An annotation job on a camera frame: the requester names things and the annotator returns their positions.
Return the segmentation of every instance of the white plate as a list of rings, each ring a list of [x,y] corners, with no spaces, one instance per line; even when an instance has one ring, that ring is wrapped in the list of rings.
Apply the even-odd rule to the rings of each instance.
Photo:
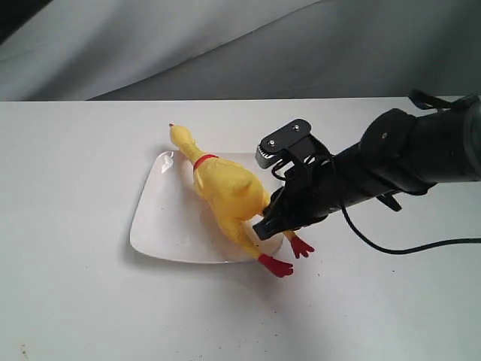
[[[218,154],[252,171],[273,192],[281,184],[260,169],[251,153]],[[142,191],[130,229],[130,243],[148,256],[190,263],[244,262],[252,258],[229,241],[218,228],[206,201],[192,188],[192,165],[180,152],[162,153],[154,162]],[[260,241],[252,225],[249,234],[262,252],[275,253],[283,235]]]

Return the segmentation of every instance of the yellow rubber chicken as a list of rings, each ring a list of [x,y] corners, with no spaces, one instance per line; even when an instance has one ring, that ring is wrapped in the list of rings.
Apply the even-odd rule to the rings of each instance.
[[[244,229],[244,222],[257,214],[262,215],[271,201],[261,181],[242,165],[198,149],[187,128],[169,126],[172,143],[193,165],[195,191],[209,203],[222,232],[277,277],[291,275],[294,271],[291,263],[262,253]],[[308,257],[309,252],[314,251],[293,231],[286,231],[284,235],[292,246],[295,258],[301,254]]]

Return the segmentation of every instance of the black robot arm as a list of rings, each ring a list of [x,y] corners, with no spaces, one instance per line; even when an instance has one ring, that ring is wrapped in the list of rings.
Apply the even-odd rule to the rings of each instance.
[[[345,208],[368,199],[399,211],[397,193],[420,196],[438,183],[481,181],[479,97],[446,102],[413,91],[410,98],[437,112],[414,117],[391,109],[372,122],[359,143],[336,156],[310,134],[305,120],[265,137],[257,163],[272,166],[285,183],[253,227],[259,238],[309,226],[339,210],[350,222]],[[282,168],[287,168],[283,177],[277,173]]]

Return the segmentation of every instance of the white tabletop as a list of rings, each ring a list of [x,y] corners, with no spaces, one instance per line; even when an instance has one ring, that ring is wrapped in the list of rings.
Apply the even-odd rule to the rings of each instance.
[[[168,123],[205,150],[250,152],[296,117],[332,152],[406,99],[0,103],[0,359],[479,360],[481,246],[387,256],[340,214],[301,231],[316,247],[279,279],[255,262],[186,265],[128,234]],[[402,248],[481,235],[481,184],[351,209]]]

